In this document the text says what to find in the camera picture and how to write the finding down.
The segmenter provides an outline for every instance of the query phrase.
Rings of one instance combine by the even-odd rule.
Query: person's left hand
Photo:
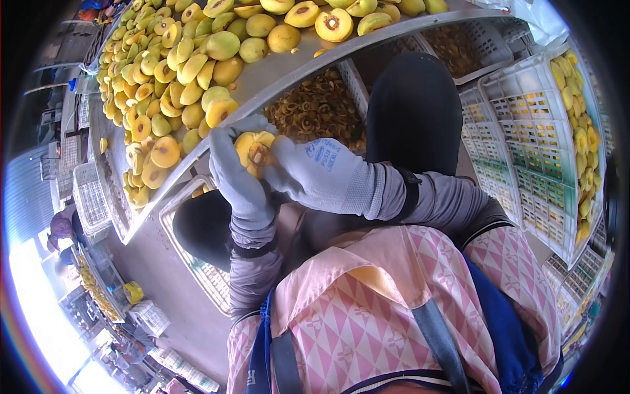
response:
[[[232,223],[244,230],[260,230],[273,221],[274,211],[267,202],[261,183],[241,165],[234,140],[244,132],[267,131],[275,126],[262,115],[237,120],[213,128],[210,141],[210,173],[219,192],[232,206]]]

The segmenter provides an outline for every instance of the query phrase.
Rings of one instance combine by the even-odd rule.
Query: stacked crates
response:
[[[464,88],[459,99],[462,102],[462,142],[471,157],[479,187],[499,201],[511,221],[521,225],[512,165],[490,106],[476,84]]]
[[[495,71],[464,90],[460,99],[464,111],[462,139],[471,158],[505,165],[511,175],[509,186],[515,191],[516,202],[512,205],[517,206],[521,226],[568,262],[570,269],[595,231],[604,196],[600,188],[587,214],[578,212],[581,194],[573,126],[549,65],[551,59],[569,49],[577,53],[570,42]],[[590,75],[581,59],[575,67],[584,76],[581,93],[586,113],[601,135],[604,127]],[[480,133],[480,126],[488,132]],[[491,141],[483,145],[485,150],[477,142],[484,135]],[[603,176],[605,138],[601,140],[599,166],[594,170]],[[479,167],[475,165],[478,175]],[[588,234],[578,232],[581,216],[590,220]]]
[[[571,270],[556,254],[542,265],[542,271],[556,295],[561,334],[571,331],[572,324],[585,309],[589,294],[602,278],[603,267],[604,258],[589,247],[584,249]]]

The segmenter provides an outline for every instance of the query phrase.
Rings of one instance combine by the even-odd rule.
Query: window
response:
[[[90,357],[86,344],[57,304],[50,282],[42,269],[35,239],[24,242],[11,251],[9,264],[20,306],[28,327],[52,371],[67,384],[85,360]],[[111,340],[103,330],[96,338]],[[74,385],[85,394],[123,394],[126,391],[111,378],[96,361],[91,361],[79,373]]]
[[[9,264],[31,333],[52,370],[61,382],[67,383],[90,352],[57,304],[35,240],[31,238],[12,250]]]
[[[90,361],[74,381],[74,387],[85,394],[122,394],[125,389],[107,374],[97,361]]]

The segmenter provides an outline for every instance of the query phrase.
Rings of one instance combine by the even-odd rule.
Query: blue cloth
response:
[[[61,253],[59,253],[59,260],[61,260],[61,262],[66,264],[68,267],[72,267],[74,265],[71,257],[72,249],[70,247],[63,249]]]
[[[251,359],[249,359],[246,394],[271,394],[272,392],[271,300],[274,290],[275,287],[272,287],[267,299],[260,307],[260,325],[251,350]]]
[[[79,9],[104,9],[110,6],[110,3],[113,1],[110,0],[83,0],[81,4],[79,4]]]
[[[538,345],[516,314],[508,297],[462,253],[477,289],[486,326],[495,349],[499,385],[503,394],[535,393],[543,381]]]

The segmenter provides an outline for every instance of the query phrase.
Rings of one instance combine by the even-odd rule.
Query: crate of peach pits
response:
[[[590,80],[583,75],[583,64],[565,43],[478,84],[516,169],[545,181],[530,189],[521,181],[531,177],[517,180],[523,224],[569,268],[595,229],[604,198],[601,119]]]
[[[296,143],[335,138],[364,155],[369,95],[351,59],[310,77],[265,107],[278,135]]]

